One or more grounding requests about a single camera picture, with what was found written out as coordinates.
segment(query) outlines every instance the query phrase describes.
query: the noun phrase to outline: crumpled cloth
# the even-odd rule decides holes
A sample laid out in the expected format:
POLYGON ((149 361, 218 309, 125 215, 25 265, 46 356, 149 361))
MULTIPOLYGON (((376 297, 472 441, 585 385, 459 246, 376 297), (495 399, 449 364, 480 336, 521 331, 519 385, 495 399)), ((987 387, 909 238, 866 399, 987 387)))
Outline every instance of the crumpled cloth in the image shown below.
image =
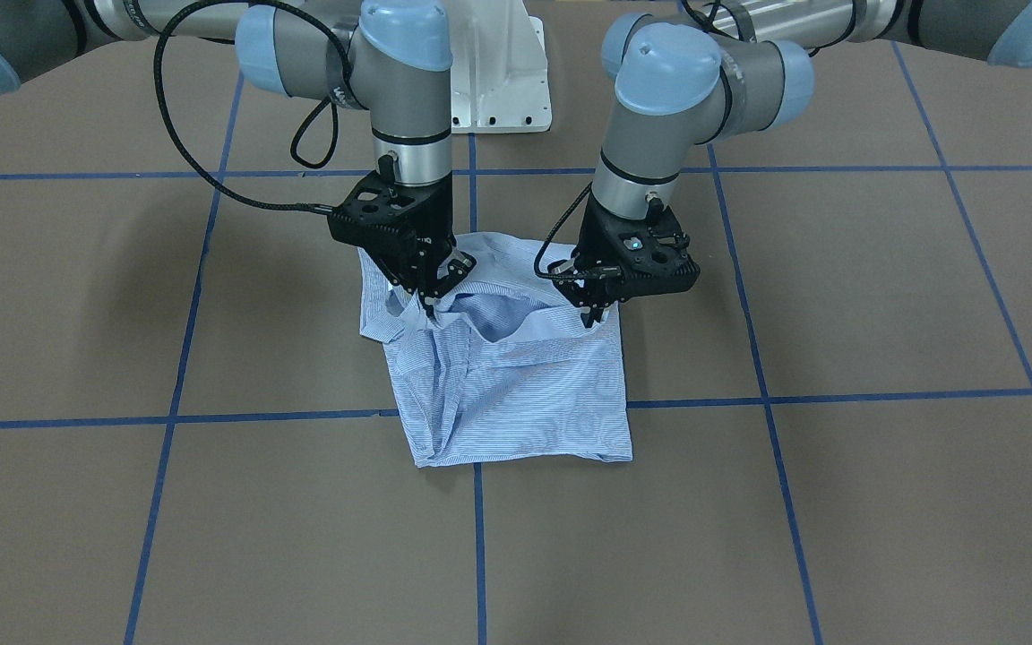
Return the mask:
MULTIPOLYGON (((361 335, 384 344, 417 466, 574 454, 631 461, 619 310, 584 327, 533 272, 541 241, 458 237, 476 268, 425 314, 361 256, 361 335)), ((568 257, 553 245, 545 265, 568 257)))

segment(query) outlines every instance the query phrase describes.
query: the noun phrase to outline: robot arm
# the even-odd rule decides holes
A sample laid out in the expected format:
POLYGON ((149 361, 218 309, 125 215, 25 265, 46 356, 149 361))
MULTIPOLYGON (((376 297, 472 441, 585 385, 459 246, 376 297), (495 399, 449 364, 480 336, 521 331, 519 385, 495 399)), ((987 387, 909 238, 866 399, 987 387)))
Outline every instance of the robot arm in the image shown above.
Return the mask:
POLYGON ((700 268, 669 207, 685 155, 802 114, 814 90, 806 50, 888 37, 992 65, 1032 65, 1032 0, 722 0, 701 8, 696 17, 628 13, 603 42, 617 99, 573 256, 544 275, 587 326, 613 302, 691 289, 700 268))
POLYGON ((475 265, 452 233, 452 51, 443 5, 310 0, 297 7, 332 37, 278 9, 271 0, 203 0, 200 7, 189 0, 3 1, 0 94, 119 40, 168 31, 234 41, 243 73, 259 89, 369 111, 377 170, 336 207, 312 213, 326 215, 336 240, 363 248, 390 282, 431 310, 475 265))

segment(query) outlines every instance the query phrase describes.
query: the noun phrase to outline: white metal base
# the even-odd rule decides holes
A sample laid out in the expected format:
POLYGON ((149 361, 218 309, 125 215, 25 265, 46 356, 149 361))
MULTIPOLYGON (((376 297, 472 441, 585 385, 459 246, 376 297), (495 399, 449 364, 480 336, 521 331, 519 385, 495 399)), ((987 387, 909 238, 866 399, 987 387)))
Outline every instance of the white metal base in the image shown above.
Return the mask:
POLYGON ((450 9, 451 129, 544 132, 552 126, 544 22, 520 0, 445 0, 450 9))

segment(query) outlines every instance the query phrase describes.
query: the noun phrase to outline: gray floor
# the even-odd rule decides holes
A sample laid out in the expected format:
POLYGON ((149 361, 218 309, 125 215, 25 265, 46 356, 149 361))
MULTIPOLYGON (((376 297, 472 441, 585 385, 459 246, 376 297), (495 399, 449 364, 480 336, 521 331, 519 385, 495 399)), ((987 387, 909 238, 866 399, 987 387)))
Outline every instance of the gray floor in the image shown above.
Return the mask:
MULTIPOLYGON (((531 6, 555 126, 458 138, 458 231, 541 237, 596 159, 634 7, 531 6)), ((347 114, 302 176, 307 103, 174 47, 241 191, 368 167, 347 114)), ((0 642, 1032 644, 1032 71, 819 55, 798 123, 688 159, 703 277, 623 308, 635 462, 418 471, 355 253, 212 200, 151 50, 0 98, 0 642)))

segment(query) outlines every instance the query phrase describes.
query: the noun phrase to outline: blue grid line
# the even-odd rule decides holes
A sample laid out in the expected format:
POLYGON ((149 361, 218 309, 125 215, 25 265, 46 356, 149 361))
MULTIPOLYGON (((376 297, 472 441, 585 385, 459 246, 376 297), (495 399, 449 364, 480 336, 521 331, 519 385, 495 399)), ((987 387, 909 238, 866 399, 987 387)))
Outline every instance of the blue grid line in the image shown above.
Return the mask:
MULTIPOLYGON (((687 174, 720 173, 795 173, 795 172, 940 172, 941 165, 750 165, 719 166, 712 170, 708 166, 688 166, 682 171, 687 174)), ((1032 165, 954 165, 946 166, 954 172, 1032 172, 1032 165)), ((458 168, 456 176, 519 176, 553 174, 591 174, 592 167, 496 167, 458 168)), ((364 176, 367 168, 353 170, 230 170, 227 179, 291 179, 291 176, 364 176)), ((11 172, 0 173, 0 181, 66 181, 66 180, 197 180, 193 171, 160 172, 11 172)))
POLYGON ((467 216, 467 226, 470 226, 470 231, 476 233, 477 225, 477 207, 476 207, 476 176, 479 174, 479 169, 476 167, 476 133, 471 132, 467 134, 467 207, 470 207, 470 216, 467 216))
POLYGON ((763 360, 759 358, 759 341, 754 333, 754 320, 750 318, 750 303, 746 297, 746 287, 743 283, 743 270, 738 261, 737 247, 735 247, 735 235, 730 224, 730 213, 728 209, 728 197, 723 194, 722 175, 717 171, 719 162, 716 160, 716 150, 708 146, 708 156, 711 160, 712 179, 716 185, 716 197, 719 200, 719 214, 722 217, 723 232, 728 236, 728 250, 732 256, 732 264, 735 269, 735 287, 738 290, 738 299, 743 310, 743 318, 746 320, 746 335, 750 343, 750 360, 754 363, 754 377, 759 382, 759 396, 763 405, 763 414, 767 422, 767 433, 771 439, 771 452, 774 453, 775 470, 778 472, 778 490, 783 495, 783 507, 786 511, 786 525, 791 528, 791 543, 795 547, 795 560, 798 563, 799 580, 803 584, 803 596, 806 600, 807 616, 811 620, 811 637, 814 638, 814 645, 823 645, 823 628, 818 624, 818 609, 815 608, 814 593, 811 591, 811 575, 807 571, 806 555, 803 552, 803 538, 799 534, 798 518, 795 517, 795 502, 791 497, 791 482, 786 478, 786 464, 783 462, 783 451, 778 444, 778 428, 775 427, 775 413, 771 408, 771 394, 767 389, 767 379, 763 373, 763 360))
MULTIPOLYGON (((477 231, 476 176, 476 133, 467 135, 467 207, 470 207, 470 231, 477 231)), ((488 642, 488 594, 485 585, 487 562, 484 559, 484 466, 472 464, 472 506, 476 514, 476 641, 479 645, 488 642)))
POLYGON ((476 642, 488 643, 487 578, 484 559, 484 465, 472 464, 472 497, 476 512, 476 642))
POLYGON ((13 172, 0 173, 0 181, 66 180, 198 180, 197 172, 13 172))
POLYGON ((763 398, 688 398, 669 400, 627 400, 628 410, 672 410, 677 408, 742 408, 745 405, 763 405, 763 398))
MULTIPOLYGON (((218 180, 225 180, 226 166, 229 165, 229 151, 233 148, 234 127, 237 124, 237 110, 241 106, 241 89, 245 86, 246 77, 238 72, 237 86, 234 88, 233 103, 229 107, 229 123, 226 125, 225 143, 221 148, 221 163, 218 166, 218 180)), ((193 279, 193 296, 189 302, 189 317, 186 320, 186 334, 181 344, 181 357, 178 360, 178 380, 173 389, 173 396, 169 401, 169 417, 176 417, 181 408, 181 392, 186 384, 186 367, 189 364, 189 351, 193 347, 194 329, 197 326, 197 309, 201 299, 201 279, 205 273, 205 261, 209 255, 209 238, 214 236, 214 225, 218 221, 218 207, 221 206, 221 192, 214 191, 214 199, 209 203, 209 216, 205 224, 205 238, 201 241, 200 260, 197 261, 197 276, 193 279)), ((130 601, 130 616, 126 621, 125 645, 132 645, 134 634, 138 628, 138 613, 142 605, 142 592, 146 588, 146 573, 151 562, 151 551, 154 547, 154 533, 157 529, 157 517, 161 508, 161 491, 165 487, 166 470, 169 466, 169 450, 173 446, 173 433, 176 422, 169 422, 165 427, 164 437, 161 438, 161 453, 159 457, 159 470, 154 481, 154 494, 151 497, 151 510, 146 520, 146 536, 142 540, 142 553, 138 562, 138 577, 134 581, 134 593, 130 601)))
MULTIPOLYGON (((988 390, 942 390, 913 392, 832 393, 832 395, 771 396, 771 405, 877 404, 889 400, 941 400, 967 398, 1032 397, 1032 388, 988 390)), ((762 397, 691 398, 630 400, 628 410, 673 410, 682 408, 746 408, 763 405, 762 397)), ((8 419, 0 421, 0 430, 36 430, 46 428, 92 428, 114 425, 164 424, 251 424, 261 421, 319 421, 330 419, 367 419, 400 417, 396 409, 312 410, 302 412, 243 412, 219 414, 178 414, 159 417, 96 417, 75 419, 8 419)))
POLYGON ((990 289, 995 294, 995 300, 998 302, 998 310, 1002 314, 1002 320, 1006 323, 1006 330, 1010 335, 1010 340, 1014 342, 1014 348, 1019 358, 1022 362, 1022 367, 1025 370, 1025 376, 1029 380, 1029 385, 1032 388, 1032 366, 1029 364, 1029 357, 1027 352, 1025 352, 1025 346, 1022 344, 1022 338, 1017 333, 1017 327, 1014 326, 1014 319, 1010 317, 1010 311, 1006 305, 1006 299, 1002 297, 1002 291, 998 287, 998 282, 995 280, 995 272, 990 266, 990 261, 988 261, 987 253, 981 249, 981 241, 978 240, 977 229, 974 229, 974 224, 970 220, 969 209, 966 208, 966 201, 962 199, 962 192, 959 191, 958 181, 954 179, 954 172, 950 171, 949 165, 946 163, 946 155, 942 152, 941 143, 938 141, 938 135, 934 133, 934 127, 930 124, 930 115, 927 112, 926 105, 923 105, 922 97, 918 95, 917 87, 913 85, 913 78, 910 77, 910 70, 906 66, 906 59, 902 57, 902 52, 898 47, 897 42, 892 43, 892 49, 894 50, 894 57, 898 60, 898 65, 902 70, 902 76, 906 78, 906 87, 909 87, 910 95, 913 97, 914 105, 918 107, 918 114, 922 116, 922 123, 927 128, 927 134, 930 135, 930 142, 934 143, 934 151, 938 154, 938 161, 941 162, 941 171, 945 173, 946 181, 949 183, 950 192, 954 193, 954 201, 958 204, 959 213, 962 216, 962 223, 966 224, 967 234, 970 236, 970 241, 974 245, 974 252, 978 256, 978 262, 981 264, 981 270, 987 275, 987 282, 990 283, 990 289))

